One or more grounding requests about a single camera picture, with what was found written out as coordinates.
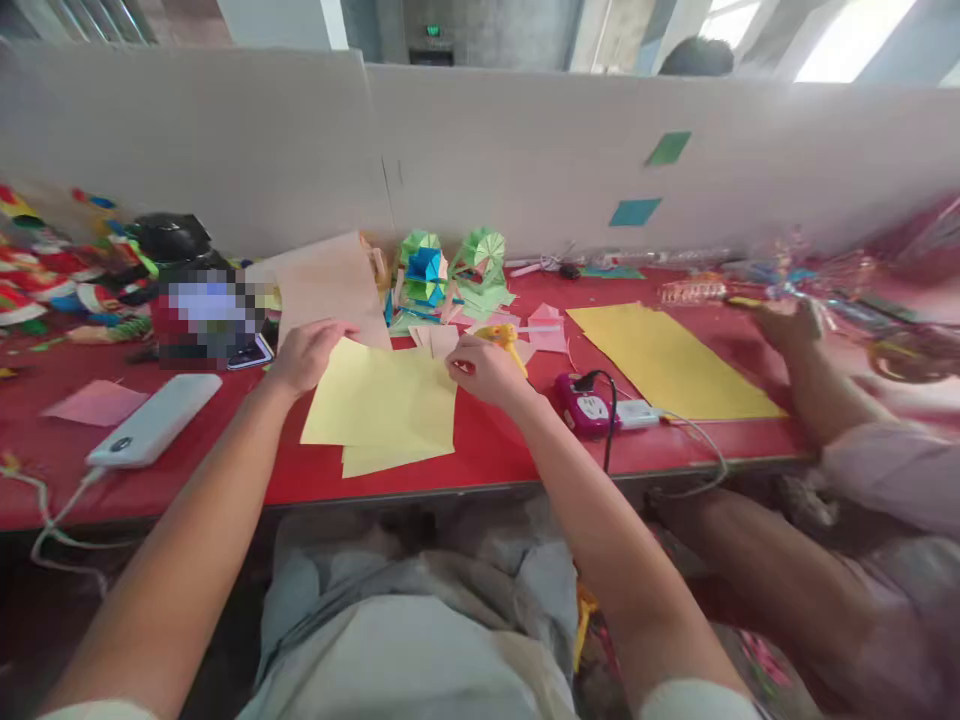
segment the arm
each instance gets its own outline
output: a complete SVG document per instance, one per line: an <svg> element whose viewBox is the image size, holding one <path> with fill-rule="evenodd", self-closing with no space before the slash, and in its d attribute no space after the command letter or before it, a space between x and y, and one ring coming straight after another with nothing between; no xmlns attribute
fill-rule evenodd
<svg viewBox="0 0 960 720"><path fill-rule="evenodd" d="M46 711L120 699L179 715L260 517L287 411L349 330L321 320L290 333L107 597Z"/></svg>
<svg viewBox="0 0 960 720"><path fill-rule="evenodd" d="M514 361L464 335L451 377L499 406L530 448L554 513L610 625L634 708L671 678L702 678L749 697L656 538Z"/></svg>
<svg viewBox="0 0 960 720"><path fill-rule="evenodd" d="M829 445L859 425L895 420L830 362L821 342L819 314L808 300L802 301L793 315L767 307L751 312L767 342L783 356L793 403L804 428L819 446Z"/></svg>

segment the blue sticky note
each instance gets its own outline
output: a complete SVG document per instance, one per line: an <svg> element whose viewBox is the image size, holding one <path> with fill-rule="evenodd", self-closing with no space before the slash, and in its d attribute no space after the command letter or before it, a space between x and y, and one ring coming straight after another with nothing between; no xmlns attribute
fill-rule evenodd
<svg viewBox="0 0 960 720"><path fill-rule="evenodd" d="M662 199L621 200L610 219L610 227L643 227Z"/></svg>

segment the pink sleeve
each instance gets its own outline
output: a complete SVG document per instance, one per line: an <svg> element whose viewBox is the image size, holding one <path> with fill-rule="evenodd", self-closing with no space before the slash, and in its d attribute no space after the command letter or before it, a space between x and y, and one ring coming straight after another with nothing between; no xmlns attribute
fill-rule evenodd
<svg viewBox="0 0 960 720"><path fill-rule="evenodd" d="M861 425L823 452L823 473L851 500L960 539L960 446L899 422Z"/></svg>

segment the smartphone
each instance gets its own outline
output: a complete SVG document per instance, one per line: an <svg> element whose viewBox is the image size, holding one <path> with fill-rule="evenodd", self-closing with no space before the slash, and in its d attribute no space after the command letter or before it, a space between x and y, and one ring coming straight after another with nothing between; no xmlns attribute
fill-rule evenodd
<svg viewBox="0 0 960 720"><path fill-rule="evenodd" d="M227 360L227 370L241 370L245 367L266 365L273 362L273 357L273 350L270 349L270 345L263 335L257 333L253 342Z"/></svg>

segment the paper scrap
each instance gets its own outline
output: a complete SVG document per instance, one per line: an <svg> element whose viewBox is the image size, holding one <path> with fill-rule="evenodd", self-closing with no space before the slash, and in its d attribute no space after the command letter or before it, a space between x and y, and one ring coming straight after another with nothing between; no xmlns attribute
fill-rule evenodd
<svg viewBox="0 0 960 720"><path fill-rule="evenodd" d="M615 265L609 269L585 267L580 271L581 277L599 277L608 280L646 280L647 276L636 268L628 265Z"/></svg>
<svg viewBox="0 0 960 720"><path fill-rule="evenodd" d="M426 348L390 352L344 338L330 354L300 442L450 447L456 390Z"/></svg>
<svg viewBox="0 0 960 720"><path fill-rule="evenodd" d="M343 477L369 475L401 465L430 460L442 455L451 455L453 452L453 445L421 450L351 445L343 449Z"/></svg>
<svg viewBox="0 0 960 720"><path fill-rule="evenodd" d="M520 362L522 362L524 365L530 362L530 358L532 358L533 354L537 351L537 349L526 340L517 340L513 344L513 347L517 351L517 355L520 357Z"/></svg>
<svg viewBox="0 0 960 720"><path fill-rule="evenodd" d="M323 318L359 326L365 345L391 348L373 269L356 232L315 242L248 267L246 282L280 285L280 345L291 329Z"/></svg>
<svg viewBox="0 0 960 720"><path fill-rule="evenodd" d="M544 352L567 354L567 338L563 332L563 316L551 305L541 303L527 318L527 327L556 328L551 332L533 332L527 334L530 344Z"/></svg>
<svg viewBox="0 0 960 720"><path fill-rule="evenodd" d="M662 198L621 200L610 218L610 227L643 227L661 200Z"/></svg>
<svg viewBox="0 0 960 720"><path fill-rule="evenodd" d="M464 301L463 314L475 320L486 319L501 305L508 306L517 297L502 284L488 286L483 292L479 288L476 283L457 283Z"/></svg>
<svg viewBox="0 0 960 720"><path fill-rule="evenodd" d="M430 347L430 328L426 325L411 325L408 330L410 330L410 337L413 338L413 341L417 344L417 347Z"/></svg>
<svg viewBox="0 0 960 720"><path fill-rule="evenodd" d="M430 350L434 360L444 361L460 341L456 325L434 325L430 328Z"/></svg>
<svg viewBox="0 0 960 720"><path fill-rule="evenodd" d="M107 380L94 380L42 414L85 425L110 427L126 420L149 397L147 393L138 393Z"/></svg>
<svg viewBox="0 0 960 720"><path fill-rule="evenodd" d="M687 142L690 140L691 135L692 133L689 132L674 132L665 134L662 138L660 138L660 142L657 143L657 147L654 148L654 151L650 153L650 157L647 158L647 167L653 167L656 165L673 165L677 160L680 159L680 153L682 153L683 149L687 146Z"/></svg>
<svg viewBox="0 0 960 720"><path fill-rule="evenodd" d="M667 313L631 303L567 314L655 407L691 420L786 414Z"/></svg>

